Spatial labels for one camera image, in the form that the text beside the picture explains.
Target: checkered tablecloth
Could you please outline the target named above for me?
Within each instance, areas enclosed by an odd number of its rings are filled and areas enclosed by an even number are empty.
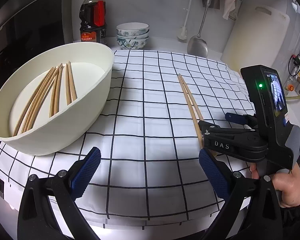
[[[218,212],[224,202],[199,165],[199,143],[178,73],[206,121],[242,128],[225,121],[225,113],[254,113],[243,80],[223,63],[177,53],[116,51],[108,100],[88,131],[46,156],[1,143],[0,178],[23,191],[30,174],[54,176],[96,146],[100,166],[76,200],[87,220],[147,226]],[[226,155],[217,159],[250,175],[244,161]]]

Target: wooden chopstick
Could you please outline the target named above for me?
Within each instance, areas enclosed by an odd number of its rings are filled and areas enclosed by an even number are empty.
[[[180,82],[180,85],[181,85],[181,88],[182,88],[182,91],[183,91],[183,94],[186,98],[186,102],[187,102],[187,105],[188,105],[188,108],[189,108],[189,111],[190,111],[190,114],[191,114],[191,117],[192,117],[192,121],[193,121],[193,124],[194,124],[194,128],[195,128],[195,131],[197,133],[197,137],[198,137],[198,140],[199,140],[199,145],[200,145],[200,149],[203,148],[203,137],[202,137],[202,134],[201,134],[201,131],[200,131],[200,128],[199,128],[199,125],[197,123],[197,118],[195,116],[195,113],[193,111],[193,108],[192,108],[192,105],[191,105],[191,102],[190,102],[190,99],[187,95],[187,92],[186,92],[186,89],[185,89],[185,86],[183,85],[183,82],[181,80],[181,77],[180,75],[178,75],[178,80]]]
[[[63,65],[61,64],[61,67],[58,72],[58,80],[57,80],[57,90],[54,98],[54,110],[53,114],[56,114],[59,112],[59,96],[60,96],[60,85],[61,85],[61,77],[62,77],[62,71],[63,71]]]
[[[58,66],[58,73],[59,73],[59,69],[60,69],[61,66],[62,66],[62,63]],[[58,82],[58,75],[56,75],[54,77],[53,89],[52,89],[51,101],[50,101],[49,118],[54,115],[54,100],[55,100],[55,97],[56,97],[57,82]]]
[[[25,108],[23,109],[20,117],[19,117],[19,120],[16,124],[16,127],[14,128],[14,131],[13,131],[13,135],[12,136],[16,136],[18,134],[18,131],[19,131],[19,128],[21,126],[21,123],[23,121],[23,118],[25,117],[26,115],[26,112],[28,111],[28,108],[30,106],[30,104],[32,103],[34,97],[36,96],[37,92],[39,91],[41,85],[43,84],[44,80],[46,79],[46,77],[48,76],[49,72],[44,76],[44,78],[41,80],[41,82],[39,83],[39,85],[37,86],[37,88],[35,89],[35,91],[32,93],[31,97],[29,98]]]
[[[50,87],[50,85],[51,85],[54,77],[58,74],[58,71],[59,71],[59,68],[55,68],[55,70],[52,72],[52,74],[49,75],[50,76],[49,80],[46,83],[46,85],[44,87],[44,90],[42,91],[42,93],[41,93],[41,95],[40,95],[40,97],[39,97],[39,99],[37,101],[37,104],[36,104],[36,106],[34,108],[34,111],[33,111],[32,115],[31,115],[31,119],[29,121],[29,124],[28,124],[28,127],[27,127],[27,131],[29,131],[32,128],[33,123],[34,123],[34,119],[36,118],[37,113],[38,113],[38,111],[40,109],[40,106],[42,104],[42,100],[43,100],[44,96],[46,95],[46,92],[47,92],[48,88]]]
[[[70,87],[69,87],[69,66],[66,64],[66,97],[67,105],[71,103]]]
[[[69,81],[70,81],[72,101],[75,101],[77,99],[77,94],[75,92],[74,81],[73,81],[73,76],[72,76],[72,68],[71,68],[71,63],[69,60],[68,60],[68,66],[69,66]]]
[[[43,81],[43,83],[41,84],[40,89],[38,90],[37,94],[35,95],[34,100],[32,101],[31,107],[30,107],[30,109],[29,109],[29,111],[28,111],[28,114],[27,114],[27,116],[26,116],[26,119],[25,119],[25,121],[24,121],[24,123],[23,123],[23,127],[22,127],[22,130],[21,130],[21,133],[24,133],[24,132],[27,130],[27,127],[28,127],[28,124],[29,124],[31,115],[32,115],[32,113],[33,113],[35,104],[36,104],[36,102],[37,102],[37,99],[40,97],[40,95],[41,95],[41,93],[42,93],[42,91],[43,91],[43,89],[44,89],[45,83],[46,83],[46,81],[48,80],[50,74],[53,72],[53,70],[54,70],[54,67],[52,67],[52,68],[49,70],[49,72],[45,75],[44,81]]]
[[[191,101],[192,101],[192,104],[193,104],[193,106],[194,106],[195,111],[197,112],[197,115],[198,115],[198,117],[199,117],[199,120],[202,120],[202,121],[203,121],[203,117],[202,117],[202,114],[201,114],[201,112],[200,112],[200,109],[199,109],[199,107],[198,107],[196,101],[194,100],[194,97],[193,97],[193,95],[192,95],[190,89],[188,88],[188,85],[186,84],[186,82],[185,82],[185,80],[183,79],[183,77],[181,76],[181,74],[179,74],[179,76],[180,76],[181,81],[182,81],[183,85],[185,86],[186,91],[187,91],[187,93],[188,93],[188,95],[189,95],[189,97],[190,97],[190,99],[191,99]]]

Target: stack of bowls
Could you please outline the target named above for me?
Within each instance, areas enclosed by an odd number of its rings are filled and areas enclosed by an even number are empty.
[[[149,25],[123,23],[117,26],[117,42],[122,49],[141,49],[149,38]]]

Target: metal bolt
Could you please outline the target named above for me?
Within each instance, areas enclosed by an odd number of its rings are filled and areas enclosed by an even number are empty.
[[[268,175],[264,176],[263,179],[268,182],[271,181],[271,178]]]
[[[241,178],[241,173],[240,172],[238,172],[238,171],[235,171],[234,173],[233,173],[233,176],[235,176],[237,179],[238,178]]]
[[[65,170],[62,170],[62,171],[59,171],[59,172],[58,172],[58,176],[59,176],[60,178],[66,176],[66,174],[67,174],[67,171],[65,171]]]
[[[37,177],[37,175],[31,174],[31,175],[29,176],[29,181],[33,181],[36,177]]]

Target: white bowl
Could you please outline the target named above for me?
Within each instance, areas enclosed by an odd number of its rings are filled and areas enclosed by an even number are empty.
[[[117,43],[122,49],[142,49],[148,42],[149,38],[140,40],[117,38]]]
[[[149,37],[149,31],[147,31],[145,34],[139,35],[139,36],[130,36],[130,37],[124,37],[117,35],[117,38],[119,39],[126,39],[126,40],[140,40],[140,39],[146,39]]]
[[[12,136],[31,94],[52,66],[70,60],[77,100],[67,106],[65,68],[60,87],[59,112],[49,118],[52,89],[38,112],[33,128]],[[46,155],[77,140],[102,111],[111,82],[114,55],[107,46],[78,42],[50,49],[22,65],[0,89],[0,141],[31,155]]]
[[[147,33],[149,25],[145,23],[123,23],[117,26],[117,35],[135,37]]]

